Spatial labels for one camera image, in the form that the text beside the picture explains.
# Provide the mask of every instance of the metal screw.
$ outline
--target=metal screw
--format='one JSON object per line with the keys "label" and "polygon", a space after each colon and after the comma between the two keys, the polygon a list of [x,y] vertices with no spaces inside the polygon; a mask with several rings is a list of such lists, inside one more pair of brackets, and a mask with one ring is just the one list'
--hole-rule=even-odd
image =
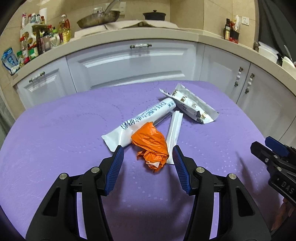
{"label": "metal screw", "polygon": [[62,180],[66,179],[66,177],[67,177],[67,174],[66,174],[66,173],[62,173],[62,174],[59,176],[59,178],[62,179]]}
{"label": "metal screw", "polygon": [[235,174],[233,174],[233,173],[230,173],[230,174],[229,174],[229,178],[230,178],[230,179],[233,179],[233,180],[234,180],[234,179],[236,179],[236,177],[237,177],[237,176],[236,176]]}
{"label": "metal screw", "polygon": [[99,172],[100,171],[100,169],[98,168],[98,167],[93,167],[92,169],[91,169],[91,172],[92,173],[97,173],[97,172]]}
{"label": "metal screw", "polygon": [[199,173],[203,173],[205,170],[204,170],[203,167],[198,167],[198,168],[196,169],[196,171],[199,172]]}

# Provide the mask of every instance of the wall outlet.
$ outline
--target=wall outlet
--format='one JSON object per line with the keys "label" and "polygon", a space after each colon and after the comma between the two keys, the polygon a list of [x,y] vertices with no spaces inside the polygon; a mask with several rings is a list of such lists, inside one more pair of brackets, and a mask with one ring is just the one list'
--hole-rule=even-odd
{"label": "wall outlet", "polygon": [[126,2],[120,2],[119,3],[119,8],[112,8],[114,11],[120,11],[120,15],[125,15],[126,14]]}
{"label": "wall outlet", "polygon": [[247,17],[242,17],[242,24],[249,26],[249,18]]}

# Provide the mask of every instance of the orange plastic wrapper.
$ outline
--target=orange plastic wrapper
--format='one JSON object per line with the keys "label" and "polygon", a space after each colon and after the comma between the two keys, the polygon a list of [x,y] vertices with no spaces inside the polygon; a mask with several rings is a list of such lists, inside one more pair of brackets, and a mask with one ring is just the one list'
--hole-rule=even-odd
{"label": "orange plastic wrapper", "polygon": [[165,137],[159,132],[152,122],[147,122],[132,136],[132,143],[144,150],[138,152],[137,160],[143,156],[148,167],[158,172],[168,159],[168,146]]}

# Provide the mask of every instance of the table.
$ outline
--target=table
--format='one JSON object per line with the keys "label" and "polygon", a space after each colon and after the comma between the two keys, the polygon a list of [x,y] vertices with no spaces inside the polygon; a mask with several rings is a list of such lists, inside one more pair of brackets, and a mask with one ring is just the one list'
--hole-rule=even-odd
{"label": "table", "polygon": [[[199,124],[183,117],[178,145],[183,154],[213,174],[235,173],[251,193],[270,225],[280,205],[268,186],[265,165],[250,152],[251,143],[264,138],[243,111],[217,87],[202,81],[158,81],[100,88],[77,93],[26,110],[15,122],[0,151],[0,204],[25,237],[39,204],[60,173],[83,174],[109,151],[101,135],[156,104],[159,88],[174,90],[182,83],[216,109],[216,121]],[[157,129],[166,137],[167,118]],[[124,162],[114,190],[102,197],[114,241],[183,240],[194,197],[182,190],[176,169],[165,165],[153,173],[136,148],[124,149]],[[82,237],[81,195],[78,219]],[[217,232],[218,195],[215,195],[211,237]]]}

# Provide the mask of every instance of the white cabinet door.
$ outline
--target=white cabinet door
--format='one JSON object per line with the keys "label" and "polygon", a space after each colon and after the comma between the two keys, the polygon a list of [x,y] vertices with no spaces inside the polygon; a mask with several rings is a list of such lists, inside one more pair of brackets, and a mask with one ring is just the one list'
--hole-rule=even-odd
{"label": "white cabinet door", "polygon": [[253,64],[237,105],[264,137],[272,136],[276,140],[296,116],[296,97],[276,78]]}
{"label": "white cabinet door", "polygon": [[249,61],[206,45],[200,80],[214,84],[236,103],[244,86],[249,67]]}
{"label": "white cabinet door", "polygon": [[66,57],[36,70],[17,84],[17,91],[26,109],[76,93]]}
{"label": "white cabinet door", "polygon": [[142,39],[95,46],[67,60],[76,90],[81,92],[157,80],[198,80],[203,51],[204,44]]}
{"label": "white cabinet door", "polygon": [[296,119],[293,120],[292,124],[279,141],[287,146],[296,148]]}

